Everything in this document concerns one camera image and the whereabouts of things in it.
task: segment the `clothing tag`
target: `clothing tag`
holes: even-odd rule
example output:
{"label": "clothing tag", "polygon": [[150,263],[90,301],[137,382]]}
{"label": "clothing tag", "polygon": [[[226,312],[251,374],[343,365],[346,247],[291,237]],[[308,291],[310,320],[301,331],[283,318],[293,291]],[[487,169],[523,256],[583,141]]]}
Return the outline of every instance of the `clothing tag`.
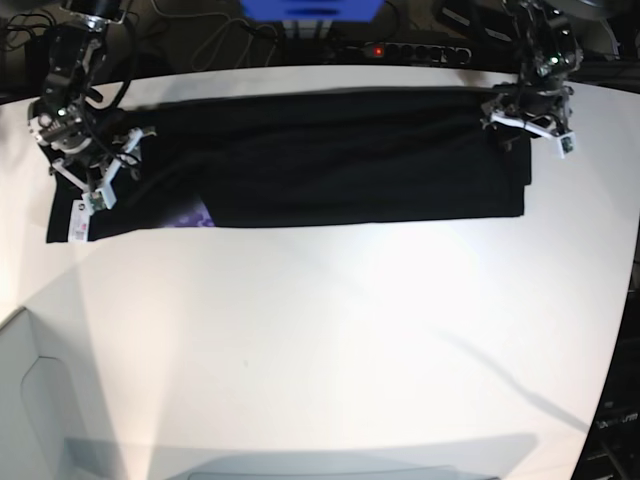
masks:
{"label": "clothing tag", "polygon": [[74,200],[71,207],[71,219],[69,220],[69,237],[70,243],[85,243],[89,240],[89,221],[91,215],[89,209],[82,200]]}

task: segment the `purple fabric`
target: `purple fabric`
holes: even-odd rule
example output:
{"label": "purple fabric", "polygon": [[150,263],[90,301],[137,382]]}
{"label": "purple fabric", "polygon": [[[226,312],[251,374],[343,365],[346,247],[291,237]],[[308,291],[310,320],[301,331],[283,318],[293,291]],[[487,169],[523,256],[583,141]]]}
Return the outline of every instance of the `purple fabric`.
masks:
{"label": "purple fabric", "polygon": [[215,227],[209,210],[202,200],[198,199],[194,204],[166,221],[162,228],[211,228]]}

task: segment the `black cloth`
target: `black cloth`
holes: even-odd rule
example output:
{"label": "black cloth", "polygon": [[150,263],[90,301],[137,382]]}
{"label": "black cloth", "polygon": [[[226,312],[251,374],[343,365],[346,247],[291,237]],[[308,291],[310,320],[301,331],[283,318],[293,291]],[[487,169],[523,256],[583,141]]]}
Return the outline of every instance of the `black cloth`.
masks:
{"label": "black cloth", "polygon": [[[399,89],[207,100],[129,112],[155,126],[142,180],[91,218],[89,240],[158,228],[194,199],[217,227],[517,217],[530,140],[483,130],[486,92]],[[48,242],[66,242],[80,192],[57,175]]]}

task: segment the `white table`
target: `white table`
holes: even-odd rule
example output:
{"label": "white table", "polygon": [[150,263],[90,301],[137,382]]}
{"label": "white table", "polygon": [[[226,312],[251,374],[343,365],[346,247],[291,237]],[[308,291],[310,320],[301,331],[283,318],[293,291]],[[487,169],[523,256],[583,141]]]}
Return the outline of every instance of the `white table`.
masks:
{"label": "white table", "polygon": [[[137,81],[124,105],[505,79],[255,69]],[[69,369],[84,423],[72,434],[132,479],[429,466],[567,480],[640,214],[640,96],[575,89],[578,150],[563,161],[533,142],[522,218],[158,230],[90,245],[45,245],[54,181],[27,102],[1,107],[0,304],[30,309],[40,354]]]}

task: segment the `blue box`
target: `blue box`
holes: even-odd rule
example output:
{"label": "blue box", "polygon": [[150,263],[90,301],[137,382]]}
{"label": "blue box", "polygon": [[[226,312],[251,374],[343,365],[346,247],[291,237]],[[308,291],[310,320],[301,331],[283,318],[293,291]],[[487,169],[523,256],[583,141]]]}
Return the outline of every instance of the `blue box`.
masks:
{"label": "blue box", "polygon": [[242,0],[248,17],[259,22],[342,20],[370,22],[384,0]]}

